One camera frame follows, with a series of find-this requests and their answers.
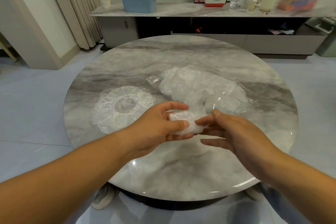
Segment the marble countertop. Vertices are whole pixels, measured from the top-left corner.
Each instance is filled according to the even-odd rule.
[[[91,121],[91,111],[101,92],[141,86],[155,96],[157,103],[166,101],[146,78],[154,71],[168,69],[169,62],[196,60],[257,93],[259,104],[244,116],[276,146],[289,152],[296,137],[298,115],[293,95],[280,76],[241,48],[188,35],[139,39],[89,63],[74,79],[65,99],[64,122],[71,144],[79,147],[104,136]],[[130,161],[109,181],[139,195],[173,201],[224,197],[258,182],[231,152],[201,144],[200,136],[163,143],[149,155]]]
[[[311,11],[282,11],[273,10],[265,13],[256,8],[254,11],[245,12],[240,9],[224,7],[205,7],[204,4],[194,3],[158,3],[157,11],[152,14],[127,13],[123,4],[112,5],[105,9],[98,7],[90,13],[91,16],[107,17],[335,17],[335,8],[317,8]]]

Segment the round table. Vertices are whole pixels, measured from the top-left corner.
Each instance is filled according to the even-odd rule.
[[[166,101],[146,78],[174,64],[193,61],[222,71],[257,94],[259,104],[244,117],[282,151],[290,150],[298,115],[293,95],[280,76],[237,46],[188,35],[139,39],[89,63],[74,79],[65,98],[64,122],[71,144],[79,147],[104,136],[91,121],[101,92],[140,86],[153,94],[157,103]],[[203,145],[200,138],[163,143],[149,155],[130,161],[109,182],[141,202],[165,209],[194,209],[259,182],[230,151]],[[167,202],[174,206],[166,207]]]

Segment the forearm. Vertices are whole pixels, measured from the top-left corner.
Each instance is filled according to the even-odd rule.
[[[336,223],[336,180],[332,177],[283,154],[267,180],[313,223]]]
[[[62,223],[129,160],[122,138],[112,134],[5,181],[0,223]]]

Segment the fingernail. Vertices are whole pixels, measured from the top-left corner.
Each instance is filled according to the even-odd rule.
[[[218,117],[218,116],[221,115],[221,112],[220,112],[219,110],[217,110],[217,109],[213,109],[213,110],[212,110],[212,115],[213,115],[214,117]]]
[[[184,128],[188,128],[189,127],[189,122],[187,120],[184,120],[183,123],[184,123]]]

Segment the crumpled plastic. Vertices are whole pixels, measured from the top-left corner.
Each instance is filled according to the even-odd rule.
[[[169,115],[169,120],[187,120],[189,122],[189,127],[184,129],[183,131],[176,132],[176,135],[184,135],[187,133],[199,134],[203,131],[204,127],[200,125],[196,125],[195,121],[206,116],[207,114],[204,112],[186,110],[174,112]]]
[[[105,91],[92,110],[92,123],[110,134],[131,125],[155,102],[154,96],[142,87],[123,86]]]
[[[238,82],[202,67],[175,67],[147,80],[168,98],[200,111],[218,109],[226,114],[240,115],[248,110],[250,104]]]

